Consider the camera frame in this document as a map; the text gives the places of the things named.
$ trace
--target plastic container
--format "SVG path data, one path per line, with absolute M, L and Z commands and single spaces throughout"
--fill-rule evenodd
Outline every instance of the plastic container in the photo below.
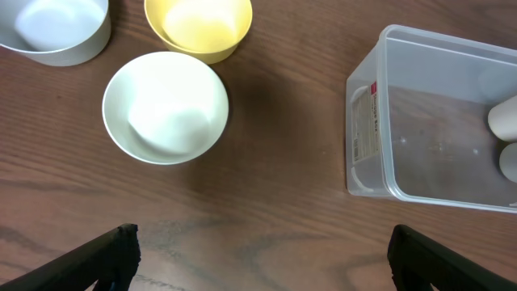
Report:
M 488 112 L 517 95 L 517 51 L 388 26 L 347 80 L 347 188 L 517 213 Z

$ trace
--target white sticker label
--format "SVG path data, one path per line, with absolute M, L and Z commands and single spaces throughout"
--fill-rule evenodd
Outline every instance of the white sticker label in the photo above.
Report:
M 353 164 L 379 154 L 377 82 L 352 103 Z

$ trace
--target brown wooden surface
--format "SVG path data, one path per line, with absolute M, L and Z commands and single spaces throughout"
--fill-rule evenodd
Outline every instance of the brown wooden surface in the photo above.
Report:
M 111 76 L 165 50 L 143 1 L 111 3 L 111 41 L 85 64 L 0 50 L 0 280 L 123 222 L 141 229 L 134 290 L 394 290 L 398 223 L 517 280 L 517 216 L 351 196 L 343 161 L 345 80 L 385 26 L 517 49 L 513 3 L 254 0 L 249 35 L 212 66 L 227 128 L 173 167 L 124 154 L 101 116 Z

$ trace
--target wooden table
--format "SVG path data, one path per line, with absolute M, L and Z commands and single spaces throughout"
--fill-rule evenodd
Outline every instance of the wooden table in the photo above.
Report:
M 394 290 L 386 259 L 404 223 L 517 280 L 517 216 L 351 196 L 348 75 L 399 23 L 517 49 L 512 0 L 254 0 L 235 54 L 221 139 L 173 167 L 111 141 L 101 102 L 126 62 L 165 50 L 142 0 L 111 1 L 94 60 L 56 68 L 0 50 L 0 280 L 124 222 L 140 226 L 134 290 Z

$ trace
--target white bowl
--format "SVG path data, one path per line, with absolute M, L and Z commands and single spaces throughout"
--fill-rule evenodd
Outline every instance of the white bowl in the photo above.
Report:
M 108 0 L 1 0 L 0 45 L 45 65 L 77 65 L 106 46 Z
M 216 73 L 181 53 L 138 57 L 113 76 L 103 100 L 113 141 L 143 162 L 186 162 L 210 149 L 228 120 L 228 96 Z

